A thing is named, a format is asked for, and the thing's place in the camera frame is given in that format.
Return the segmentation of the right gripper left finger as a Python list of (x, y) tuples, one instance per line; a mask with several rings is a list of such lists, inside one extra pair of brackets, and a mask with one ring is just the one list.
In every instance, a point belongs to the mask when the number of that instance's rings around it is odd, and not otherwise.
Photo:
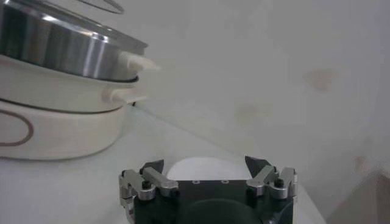
[(122, 207), (129, 207), (134, 198), (141, 201), (153, 200), (157, 192), (163, 197), (172, 197), (179, 190), (179, 182), (162, 174), (163, 159), (147, 162), (136, 170), (123, 170), (119, 175), (119, 201)]

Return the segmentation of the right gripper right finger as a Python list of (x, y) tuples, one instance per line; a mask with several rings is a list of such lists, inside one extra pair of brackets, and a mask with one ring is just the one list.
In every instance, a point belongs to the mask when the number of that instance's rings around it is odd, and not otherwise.
[(297, 203), (298, 183), (297, 172), (294, 168), (284, 167), (278, 171), (265, 159), (251, 156), (244, 158), (252, 177), (246, 181), (246, 185), (254, 191), (256, 197), (269, 194), (274, 200), (292, 199), (294, 203)]

